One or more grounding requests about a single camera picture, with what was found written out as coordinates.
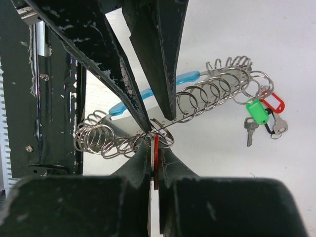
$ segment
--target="metal key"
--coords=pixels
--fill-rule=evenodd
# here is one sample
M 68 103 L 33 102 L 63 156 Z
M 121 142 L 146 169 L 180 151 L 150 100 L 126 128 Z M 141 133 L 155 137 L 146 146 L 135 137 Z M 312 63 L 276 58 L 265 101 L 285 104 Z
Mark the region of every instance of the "metal key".
M 248 132 L 248 138 L 247 138 L 247 147 L 250 147 L 252 145 L 252 135 L 255 132 L 255 129 L 259 127 L 259 124 L 257 124 L 252 117 L 246 118 L 245 123 L 243 124 L 243 127 L 247 129 Z
M 280 115 L 278 115 L 275 112 L 273 112 L 273 116 L 275 118 L 275 124 L 273 126 L 273 131 L 276 133 L 276 135 L 281 135 L 282 133 L 286 132 L 288 129 L 287 122 L 282 120 Z

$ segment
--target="blue plastic handle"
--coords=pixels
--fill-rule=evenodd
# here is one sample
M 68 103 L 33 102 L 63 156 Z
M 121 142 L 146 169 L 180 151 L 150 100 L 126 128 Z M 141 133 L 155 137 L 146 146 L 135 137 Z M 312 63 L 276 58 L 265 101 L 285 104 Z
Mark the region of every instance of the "blue plastic handle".
M 176 78 L 176 83 L 177 85 L 191 82 L 191 81 L 196 81 L 200 76 L 199 71 L 192 71 L 188 73 L 184 73 L 181 75 L 178 75 Z M 153 96 L 153 91 L 150 88 L 147 88 L 146 90 L 143 90 L 140 92 L 140 95 L 142 96 L 142 99 L 145 100 L 148 97 Z M 109 114 L 112 116 L 117 116 L 123 114 L 123 112 L 126 110 L 126 106 L 123 104 L 123 102 L 119 102 L 118 104 L 114 105 L 112 108 L 109 110 Z

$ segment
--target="white background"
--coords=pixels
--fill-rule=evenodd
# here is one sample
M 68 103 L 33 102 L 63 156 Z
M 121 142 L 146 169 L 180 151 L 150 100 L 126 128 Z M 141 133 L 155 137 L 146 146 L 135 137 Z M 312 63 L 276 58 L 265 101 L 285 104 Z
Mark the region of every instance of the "white background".
M 140 90 L 148 83 L 129 41 L 121 10 L 107 14 L 133 68 Z M 292 192 L 306 229 L 316 237 L 316 1 L 190 0 L 177 74 L 205 71 L 206 61 L 247 55 L 267 73 L 285 101 L 280 115 L 289 130 L 272 140 L 263 126 L 246 146 L 245 106 L 233 101 L 170 128 L 173 152 L 201 176 L 269 177 Z M 119 99 L 88 76 L 86 113 L 108 111 Z M 111 174 L 126 158 L 85 154 L 84 174 Z M 152 236 L 158 236 L 158 196 L 152 199 Z

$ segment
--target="black metal bracket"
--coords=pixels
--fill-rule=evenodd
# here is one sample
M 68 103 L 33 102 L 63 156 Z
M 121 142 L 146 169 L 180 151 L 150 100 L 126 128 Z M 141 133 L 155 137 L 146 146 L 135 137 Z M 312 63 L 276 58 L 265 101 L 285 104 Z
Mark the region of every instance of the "black metal bracket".
M 158 105 L 176 117 L 176 68 L 189 0 L 125 0 L 130 40 Z
M 97 0 L 26 0 L 58 35 L 69 52 L 111 89 L 139 126 L 151 130 L 134 74 Z
M 39 175 L 29 166 L 60 165 L 82 174 L 73 137 L 82 118 L 86 70 L 45 27 L 40 56 L 36 26 L 25 24 L 9 0 L 0 7 L 0 55 L 12 177 Z
M 308 236 L 293 197 L 276 180 L 179 176 L 169 191 L 166 237 Z

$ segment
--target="bolt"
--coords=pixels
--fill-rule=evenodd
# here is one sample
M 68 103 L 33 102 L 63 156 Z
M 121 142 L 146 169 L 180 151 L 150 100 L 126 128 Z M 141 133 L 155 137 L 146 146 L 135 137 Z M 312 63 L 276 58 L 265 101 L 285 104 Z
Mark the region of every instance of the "bolt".
M 33 151 L 33 148 L 31 146 L 27 146 L 25 150 L 30 153 Z

